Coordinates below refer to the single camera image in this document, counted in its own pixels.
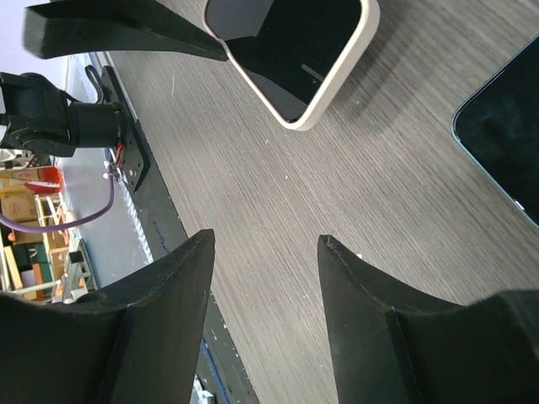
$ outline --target phone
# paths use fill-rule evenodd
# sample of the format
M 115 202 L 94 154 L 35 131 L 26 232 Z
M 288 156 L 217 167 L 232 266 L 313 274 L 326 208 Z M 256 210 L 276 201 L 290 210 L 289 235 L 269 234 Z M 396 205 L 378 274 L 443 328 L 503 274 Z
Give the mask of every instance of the phone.
M 376 0 L 208 0 L 205 28 L 287 129 L 311 128 L 371 42 Z
M 457 110 L 452 131 L 539 226 L 539 35 Z

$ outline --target purple cable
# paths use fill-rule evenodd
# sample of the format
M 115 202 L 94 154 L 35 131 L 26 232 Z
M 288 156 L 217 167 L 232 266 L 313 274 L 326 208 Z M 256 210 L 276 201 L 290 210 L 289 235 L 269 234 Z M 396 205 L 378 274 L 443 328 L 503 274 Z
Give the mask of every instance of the purple cable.
M 23 233 L 50 233 L 53 231 L 62 231 L 71 227 L 82 226 L 89 223 L 90 221 L 93 221 L 107 213 L 110 208 L 112 208 L 112 204 L 115 202 L 115 177 L 112 174 L 112 169 L 112 165 L 107 167 L 107 174 L 109 175 L 109 202 L 103 209 L 98 210 L 90 216 L 83 217 L 77 221 L 70 221 L 69 223 L 61 223 L 60 225 L 54 226 L 26 226 L 21 223 L 17 223 L 16 221 L 11 221 L 6 216 L 0 214 L 0 223 L 12 228 L 13 230 L 21 231 Z

